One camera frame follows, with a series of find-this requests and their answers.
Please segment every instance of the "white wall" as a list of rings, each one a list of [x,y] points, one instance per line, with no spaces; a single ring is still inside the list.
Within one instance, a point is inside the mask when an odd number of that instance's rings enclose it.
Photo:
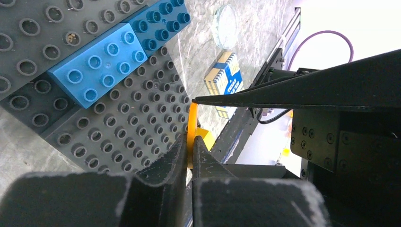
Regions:
[[[322,31],[334,30],[344,34],[354,46],[354,61],[401,49],[401,2],[397,0],[296,0],[301,7],[301,31],[298,38]],[[292,70],[299,67],[325,69],[346,63],[349,47],[340,37],[318,35],[309,40],[297,54]],[[284,148],[284,135],[277,124],[258,125],[238,162],[269,165]],[[299,175],[300,158],[290,155],[283,164]]]
[[[354,46],[354,60],[401,49],[401,2],[396,0],[296,0],[301,7],[303,39],[321,30],[344,34]],[[325,69],[346,63],[349,48],[340,37],[318,35],[298,53],[292,69]]]

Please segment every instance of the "gray baseplate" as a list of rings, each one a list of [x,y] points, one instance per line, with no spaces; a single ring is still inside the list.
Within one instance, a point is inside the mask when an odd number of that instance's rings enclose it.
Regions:
[[[0,1],[0,100],[148,0]]]
[[[187,130],[189,101],[162,47],[89,109],[73,107],[41,136],[86,171],[134,172]]]
[[[76,104],[43,73],[0,101],[0,105],[37,134],[41,134]]]

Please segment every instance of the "blue and yellow box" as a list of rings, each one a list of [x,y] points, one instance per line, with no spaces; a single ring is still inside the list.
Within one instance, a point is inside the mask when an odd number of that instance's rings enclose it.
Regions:
[[[234,52],[225,52],[205,77],[205,84],[210,95],[228,95],[243,90],[238,58]],[[236,107],[216,106],[220,117],[230,119]]]

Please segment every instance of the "petri dish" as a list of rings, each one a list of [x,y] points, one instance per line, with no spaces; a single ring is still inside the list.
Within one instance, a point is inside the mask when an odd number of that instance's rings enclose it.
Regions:
[[[237,42],[237,20],[231,5],[220,7],[213,18],[213,38],[221,49],[232,49]]]

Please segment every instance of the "gray marble surface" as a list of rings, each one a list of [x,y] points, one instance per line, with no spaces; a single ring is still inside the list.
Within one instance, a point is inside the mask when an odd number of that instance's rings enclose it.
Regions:
[[[190,96],[209,95],[203,78],[222,52],[213,40],[214,12],[232,4],[237,14],[237,53],[248,87],[294,13],[293,0],[186,0],[191,24],[167,43]],[[214,107],[200,106],[199,121],[217,138],[227,120]],[[21,174],[30,171],[81,172],[77,165],[0,107],[0,198]]]

